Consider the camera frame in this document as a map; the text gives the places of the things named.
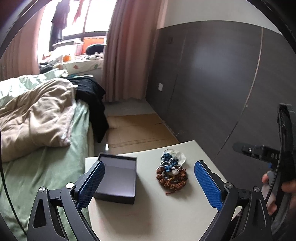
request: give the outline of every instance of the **bolt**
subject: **bolt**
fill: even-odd
[[[74,183],[67,183],[66,188],[71,189],[74,187]]]
[[[231,183],[225,183],[226,188],[231,189],[233,188],[233,185]]]
[[[39,192],[44,192],[45,191],[45,187],[41,187],[41,188],[39,188]]]
[[[254,187],[253,188],[255,192],[260,192],[260,188],[259,187]]]

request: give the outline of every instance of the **gray tile floor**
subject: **gray tile floor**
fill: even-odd
[[[129,99],[126,101],[118,101],[105,103],[106,116],[120,116],[120,115],[144,115],[155,113],[152,107],[146,100]],[[94,153],[98,156],[100,152],[106,151],[106,136],[104,136],[101,143],[94,142]]]

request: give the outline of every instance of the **black cable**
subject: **black cable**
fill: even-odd
[[[274,173],[274,178],[272,179],[272,183],[269,187],[269,190],[268,190],[268,194],[265,198],[265,203],[267,203],[270,195],[271,195],[271,192],[272,192],[272,189],[274,187],[274,184],[276,182],[276,177],[277,177],[277,174],[278,174],[278,171],[279,171],[279,165],[280,165],[280,162],[281,162],[281,150],[282,150],[282,146],[283,146],[283,137],[282,137],[282,122],[281,122],[281,114],[280,114],[280,109],[278,109],[278,116],[279,116],[279,135],[280,135],[280,147],[279,147],[279,159],[278,159],[278,163],[277,163],[277,166],[276,166],[276,172]]]
[[[7,188],[6,188],[6,183],[5,183],[5,179],[4,179],[4,172],[3,172],[3,166],[2,166],[2,154],[1,154],[1,131],[0,131],[0,173],[1,173],[1,179],[2,179],[2,183],[3,183],[3,188],[4,188],[4,191],[5,191],[5,194],[7,196],[7,199],[8,199],[8,202],[10,204],[10,207],[12,209],[12,212],[13,214],[15,215],[15,219],[17,220],[17,223],[19,224],[20,228],[22,229],[22,231],[24,232],[24,234],[27,236],[27,233],[26,231],[24,230],[22,224],[20,223],[20,220],[18,219],[17,217],[17,214],[15,212],[15,209],[12,205],[12,202],[10,200],[10,197],[8,195],[8,191],[7,191]]]

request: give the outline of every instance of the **wall socket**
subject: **wall socket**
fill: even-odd
[[[162,83],[158,83],[158,90],[160,90],[160,91],[163,90],[163,84]]]

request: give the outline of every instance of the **white table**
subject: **white table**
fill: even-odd
[[[156,180],[160,156],[167,148],[185,154],[188,181],[179,192],[165,195]],[[195,141],[170,147],[123,154],[137,157],[136,200],[134,205],[92,199],[89,204],[91,226],[103,241],[197,241],[217,213],[209,204],[194,175],[194,164],[203,160],[212,172],[226,182],[217,167]],[[85,171],[97,160],[86,158]]]

